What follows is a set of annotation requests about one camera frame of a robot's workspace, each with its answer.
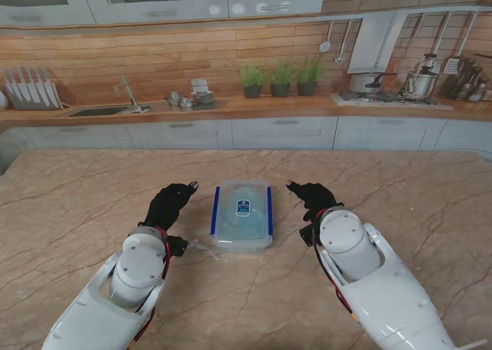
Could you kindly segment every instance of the kitchen island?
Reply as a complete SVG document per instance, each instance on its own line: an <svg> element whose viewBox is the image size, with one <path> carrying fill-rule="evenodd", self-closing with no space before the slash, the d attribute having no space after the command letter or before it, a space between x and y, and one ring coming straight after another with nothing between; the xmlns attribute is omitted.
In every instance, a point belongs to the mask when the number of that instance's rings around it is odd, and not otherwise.
<svg viewBox="0 0 492 350"><path fill-rule="evenodd" d="M227 178L274 188L274 242L262 255L211 247L214 190ZM200 188L171 231L214 254L191 246L173 258L136 349L377 348L299 237L304 208L288 179L326 185L376 226L457 346L490 336L492 169L479 155L30 149L0 178L0 348L41 348L155 193L193 179Z"/></svg>

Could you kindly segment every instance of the wooden backsplash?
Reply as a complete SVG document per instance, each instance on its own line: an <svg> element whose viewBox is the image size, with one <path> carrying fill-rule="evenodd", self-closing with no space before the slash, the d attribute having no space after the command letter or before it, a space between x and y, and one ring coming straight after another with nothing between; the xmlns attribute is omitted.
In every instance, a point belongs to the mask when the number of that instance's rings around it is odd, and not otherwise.
<svg viewBox="0 0 492 350"><path fill-rule="evenodd" d="M359 23L353 23L345 63L334 63L346 23L334 25L331 50L320 56L325 91L347 83L346 68ZM193 78L206 78L217 96L240 95L238 65L254 59L303 63L317 58L327 24L262 26L138 35L19 36L0 38L0 66L48 67L61 100L71 105L118 102L114 85L127 75L139 100L189 94Z"/></svg>
<svg viewBox="0 0 492 350"><path fill-rule="evenodd" d="M490 4L490 0L325 0L323 13L372 12L392 8L436 5ZM442 42L442 60L456 51L464 33L466 15L454 15ZM411 17L401 31L388 69L409 58L420 58L429 52L443 20L442 15L429 15L419 35L410 42L417 17ZM206 78L218 97L241 95L238 65L255 59L258 65L273 65L278 59L302 64L311 58L323 62L324 77L320 92L347 89L350 77L348 62L359 22L351 26L344 62L335 64L346 24L334 24L329 52L320 54L319 44L325 39L327 23L262 25L254 28L197 28L172 32L85 33L75 35L0 35L0 68L16 65L47 67L56 82L61 100L70 105L95 105L127 102L118 98L114 85L120 75L127 75L138 100L159 100L170 91L188 94L193 78ZM465 47L464 55L492 52L492 16L481 15ZM484 61L485 71L491 63ZM387 79L386 86L395 89L400 78Z"/></svg>

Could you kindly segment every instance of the faucet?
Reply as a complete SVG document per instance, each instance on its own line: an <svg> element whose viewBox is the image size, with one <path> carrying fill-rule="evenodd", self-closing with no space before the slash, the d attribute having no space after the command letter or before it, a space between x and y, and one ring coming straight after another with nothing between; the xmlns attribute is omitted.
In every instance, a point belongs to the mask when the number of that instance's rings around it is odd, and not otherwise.
<svg viewBox="0 0 492 350"><path fill-rule="evenodd" d="M142 109L140 104L138 103L137 99L133 95L133 92L131 90L130 85L128 84L128 81L126 80L126 77L122 76L121 80L123 81L123 83L115 86L116 95L118 95L119 98L121 97L120 91L118 90L118 87L123 86L125 88L125 91L128 93L128 97L130 98L130 102L133 104L133 107L134 107L133 112L131 112L131 113L145 113L145 112L147 112L148 108Z"/></svg>

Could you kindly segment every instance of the potted plant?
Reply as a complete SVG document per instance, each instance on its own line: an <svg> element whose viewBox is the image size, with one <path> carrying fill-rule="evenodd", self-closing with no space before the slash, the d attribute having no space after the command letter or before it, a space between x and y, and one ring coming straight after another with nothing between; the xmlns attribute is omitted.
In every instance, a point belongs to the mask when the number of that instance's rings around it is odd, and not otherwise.
<svg viewBox="0 0 492 350"><path fill-rule="evenodd" d="M277 66L270 71L271 94L275 97L289 95L289 88L295 76L292 64L279 60Z"/></svg>
<svg viewBox="0 0 492 350"><path fill-rule="evenodd" d="M310 60L298 72L298 93L300 96L312 96L316 91L317 82L323 75L321 63Z"/></svg>
<svg viewBox="0 0 492 350"><path fill-rule="evenodd" d="M264 81L263 71L253 61L251 65L241 65L239 74L245 98L259 98Z"/></svg>

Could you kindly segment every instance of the container label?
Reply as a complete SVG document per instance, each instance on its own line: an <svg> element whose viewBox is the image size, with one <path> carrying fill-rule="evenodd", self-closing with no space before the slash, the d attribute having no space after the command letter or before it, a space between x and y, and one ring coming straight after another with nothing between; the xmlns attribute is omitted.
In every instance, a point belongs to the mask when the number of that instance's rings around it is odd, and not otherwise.
<svg viewBox="0 0 492 350"><path fill-rule="evenodd" d="M236 214L239 217L247 217L250 214L251 203L248 200L239 200Z"/></svg>

